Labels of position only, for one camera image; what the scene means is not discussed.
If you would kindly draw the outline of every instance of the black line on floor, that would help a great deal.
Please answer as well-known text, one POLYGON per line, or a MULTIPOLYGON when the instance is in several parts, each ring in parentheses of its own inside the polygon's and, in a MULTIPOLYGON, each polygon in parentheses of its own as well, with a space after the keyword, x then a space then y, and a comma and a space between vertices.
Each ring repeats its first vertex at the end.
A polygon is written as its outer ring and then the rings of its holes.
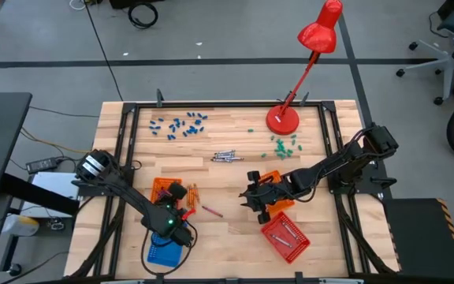
MULTIPOLYGON (((264 65, 264 64, 307 64, 309 58, 213 58, 213 59, 155 59, 155 60, 110 60, 113 66, 177 66, 177 65, 264 65)), ((345 58, 323 58, 318 64, 348 64, 345 58)), ((99 61, 67 62, 0 62, 0 68, 32 67, 98 67, 106 66, 99 61)))
POLYGON ((348 33, 348 29, 346 28, 346 21, 344 20, 343 14, 340 15, 339 21, 337 23, 339 24, 340 33, 342 35, 344 43, 344 49, 346 50, 346 56, 348 56, 350 70, 352 71, 353 84, 355 85, 356 94, 359 99, 363 122, 365 123, 365 125, 370 125, 370 123, 372 122, 372 117, 370 115, 369 103, 367 102, 366 92, 363 89, 359 66, 355 61, 352 41, 350 40, 350 35, 348 33))
MULTIPOLYGON (((364 58, 353 59, 356 65, 412 65, 430 62, 430 58, 364 58)), ((265 65, 307 64, 309 58, 212 58, 212 59, 155 59, 155 60, 112 60, 111 66, 179 66, 179 65, 265 65)), ((347 58, 320 58, 317 64, 350 65, 347 58)), ((63 62, 0 62, 0 68, 49 68, 49 67, 100 67, 103 60, 63 62)))

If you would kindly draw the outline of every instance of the gray floor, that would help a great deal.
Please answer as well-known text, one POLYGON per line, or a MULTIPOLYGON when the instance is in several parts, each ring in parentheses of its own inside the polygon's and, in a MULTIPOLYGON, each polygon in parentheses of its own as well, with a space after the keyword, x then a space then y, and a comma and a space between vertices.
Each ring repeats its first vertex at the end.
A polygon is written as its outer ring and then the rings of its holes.
MULTIPOLYGON (((68 0, 6 1, 0 12, 0 62, 102 60, 86 11, 69 8, 68 0)), ((442 0, 344 1, 344 18, 357 58, 426 58, 409 51, 416 39, 444 43, 428 31, 428 14, 442 0)), ((94 22, 109 60, 201 58, 305 58, 296 41, 300 29, 316 18, 322 0, 166 0, 157 2, 158 23, 134 29, 109 2, 92 7, 94 22)), ((337 51, 324 58, 346 58, 341 31, 337 51)), ((115 67, 127 100, 154 99, 160 88, 166 99, 275 99, 298 80, 304 65, 182 65, 115 67)), ((387 161, 389 175, 399 181, 395 197, 441 197, 454 218, 454 154, 445 140, 454 99, 432 104, 441 94, 441 78, 433 72, 394 76, 397 65, 359 67, 372 117, 387 125, 400 150, 387 161)), ((301 93, 310 99, 357 99, 348 65, 317 65, 301 93)), ((103 101, 118 100, 106 67, 0 69, 0 92, 31 92, 32 105, 54 110, 97 114, 103 101)), ((24 127, 45 140, 89 149, 96 120, 69 118, 30 110, 24 127)), ((23 137, 13 159, 28 161, 58 155, 52 147, 23 137)), ((65 164, 61 170, 69 171, 65 164)), ((7 171, 27 174, 13 164, 7 171)), ((67 250, 69 234, 43 230, 22 241, 15 257, 24 268, 67 250)), ((61 256, 42 270, 15 283, 58 278, 61 256)), ((8 276, 0 272, 0 281, 8 276)))

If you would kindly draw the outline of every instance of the blue plastic basket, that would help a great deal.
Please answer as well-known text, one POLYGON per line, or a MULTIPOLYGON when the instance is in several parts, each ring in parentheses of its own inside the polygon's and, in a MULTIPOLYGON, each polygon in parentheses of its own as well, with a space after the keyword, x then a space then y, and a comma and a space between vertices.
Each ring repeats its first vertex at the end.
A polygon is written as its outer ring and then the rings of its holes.
MULTIPOLYGON (((151 239, 158 245, 165 244, 169 241, 160 238, 156 233, 151 235, 151 239)), ((174 241, 163 247, 157 247, 152 244, 150 246, 150 250, 148 251, 147 262, 167 267, 176 267, 180 262, 182 250, 183 247, 181 245, 177 245, 174 241)))

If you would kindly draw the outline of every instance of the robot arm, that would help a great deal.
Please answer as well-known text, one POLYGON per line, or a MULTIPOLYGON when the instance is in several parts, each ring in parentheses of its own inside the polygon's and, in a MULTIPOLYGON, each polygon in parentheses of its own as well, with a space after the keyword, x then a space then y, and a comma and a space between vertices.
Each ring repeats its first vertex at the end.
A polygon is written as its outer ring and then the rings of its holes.
POLYGON ((130 186, 124 179, 121 168, 114 157, 106 152, 94 150, 88 153, 76 168, 77 177, 90 185, 103 186, 143 215, 141 224, 156 232, 160 237, 171 239, 179 245, 190 247, 193 237, 184 226, 186 210, 177 209, 177 200, 182 199, 187 189, 178 184, 169 187, 171 196, 161 198, 153 204, 130 186))
POLYGON ((253 211, 261 211, 259 223, 269 222, 270 217, 266 206, 280 200, 311 201, 318 182, 329 175, 335 175, 343 185, 354 185, 362 177, 362 168, 375 160, 383 160, 392 156, 399 147, 386 127, 372 125, 355 134, 343 149, 310 168, 302 168, 282 175, 282 181, 273 183, 271 180, 260 181, 258 171, 248 173, 248 180, 253 181, 247 190, 240 194, 247 202, 241 204, 253 211), (363 147, 359 139, 363 138, 363 147), (307 200, 300 197, 312 193, 307 200))

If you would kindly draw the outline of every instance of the wooden tabletop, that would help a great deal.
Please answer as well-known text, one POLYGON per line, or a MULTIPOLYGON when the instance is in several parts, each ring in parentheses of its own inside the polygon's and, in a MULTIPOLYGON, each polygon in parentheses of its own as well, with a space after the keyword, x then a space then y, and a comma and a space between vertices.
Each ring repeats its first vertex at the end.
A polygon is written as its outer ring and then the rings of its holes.
MULTIPOLYGON (((354 100, 338 100, 335 103, 340 130, 344 142, 347 142, 362 128, 359 112, 354 100)), ((122 103, 103 104, 93 148, 113 153, 121 108, 122 103)), ((179 177, 183 179, 185 186, 196 183, 201 203, 224 215, 224 218, 219 218, 199 208, 197 214, 189 218, 199 231, 199 240, 185 264, 167 275, 167 278, 292 278, 295 277, 295 271, 302 271, 304 277, 348 275, 335 203, 325 179, 320 181, 310 203, 296 203, 285 211, 311 241, 311 245, 292 264, 287 264, 261 234, 262 226, 257 222, 257 214, 240 206, 245 201, 238 195, 246 190, 248 171, 259 170, 264 174, 279 170, 283 174, 296 168, 312 166, 326 157, 315 107, 297 109, 300 126, 296 131, 296 145, 292 146, 290 137, 281 137, 286 148, 294 150, 294 155, 285 160, 280 160, 274 153, 275 140, 280 137, 270 140, 273 134, 266 127, 267 111, 263 107, 141 110, 134 159, 143 166, 136 171, 134 187, 149 198, 154 178, 179 177), (193 123, 186 115, 187 112, 200 112, 208 116, 203 121, 204 131, 186 138, 181 132, 177 132, 177 138, 168 141, 168 125, 173 118, 193 123), (160 123, 162 129, 154 136, 148 126, 150 120, 157 121, 157 118, 164 118, 165 121, 160 123), (254 132, 250 133, 248 129, 254 129, 254 132), (299 151, 297 145, 302 145, 303 150, 299 151), (236 156, 244 157, 244 161, 210 161, 216 151, 229 149, 235 149, 236 156)), ((332 133, 329 116, 327 120, 332 133)), ((128 121, 127 133, 131 119, 128 121)), ((398 270, 383 206, 369 195, 357 195, 356 200, 365 238, 388 266, 398 270)), ((65 275, 73 273, 81 265, 98 240, 104 204, 105 197, 96 197, 78 214, 65 275)), ((154 278, 143 269, 140 262, 140 250, 146 232, 140 219, 139 212, 130 206, 126 207, 117 262, 119 279, 154 278)), ((350 239, 355 268, 360 271, 356 244, 353 237, 350 239)), ((103 272, 108 271, 111 243, 107 248, 103 272)), ((170 269, 151 263, 148 266, 153 271, 170 269)))

